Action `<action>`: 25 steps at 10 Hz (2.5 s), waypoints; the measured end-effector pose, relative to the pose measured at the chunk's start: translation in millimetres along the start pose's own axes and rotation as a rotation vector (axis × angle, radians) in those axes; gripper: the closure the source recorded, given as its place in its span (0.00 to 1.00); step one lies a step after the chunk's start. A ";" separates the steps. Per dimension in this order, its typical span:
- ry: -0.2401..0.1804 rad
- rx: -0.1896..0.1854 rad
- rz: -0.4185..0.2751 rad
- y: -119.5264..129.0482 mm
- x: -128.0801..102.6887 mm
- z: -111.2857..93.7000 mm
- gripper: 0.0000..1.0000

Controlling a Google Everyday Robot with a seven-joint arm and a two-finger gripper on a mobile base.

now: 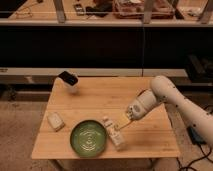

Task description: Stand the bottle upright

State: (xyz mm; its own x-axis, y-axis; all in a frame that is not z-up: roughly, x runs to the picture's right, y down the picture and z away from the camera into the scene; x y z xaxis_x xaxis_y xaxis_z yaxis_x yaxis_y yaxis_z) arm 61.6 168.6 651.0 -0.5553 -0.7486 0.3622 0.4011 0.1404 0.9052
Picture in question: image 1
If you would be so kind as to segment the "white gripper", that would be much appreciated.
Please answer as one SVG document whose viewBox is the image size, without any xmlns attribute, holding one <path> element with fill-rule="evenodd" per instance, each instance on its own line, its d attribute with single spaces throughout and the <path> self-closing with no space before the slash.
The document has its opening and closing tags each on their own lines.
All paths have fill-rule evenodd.
<svg viewBox="0 0 213 171">
<path fill-rule="evenodd" d="M 132 121 L 140 120 L 162 103 L 150 90 L 144 90 L 128 105 L 126 115 L 121 115 L 116 120 L 116 129 L 121 130 Z"/>
</svg>

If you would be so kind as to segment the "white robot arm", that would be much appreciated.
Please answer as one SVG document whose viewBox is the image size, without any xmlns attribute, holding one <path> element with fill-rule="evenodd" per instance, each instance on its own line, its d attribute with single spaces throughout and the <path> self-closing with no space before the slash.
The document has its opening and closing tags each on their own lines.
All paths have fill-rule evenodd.
<svg viewBox="0 0 213 171">
<path fill-rule="evenodd" d="M 127 107 L 118 119 L 117 129 L 121 130 L 133 121 L 144 118 L 162 103 L 177 108 L 203 138 L 213 148 L 213 116 L 200 106 L 186 98 L 166 76 L 156 76 L 150 82 L 150 88 L 142 91 Z"/>
</svg>

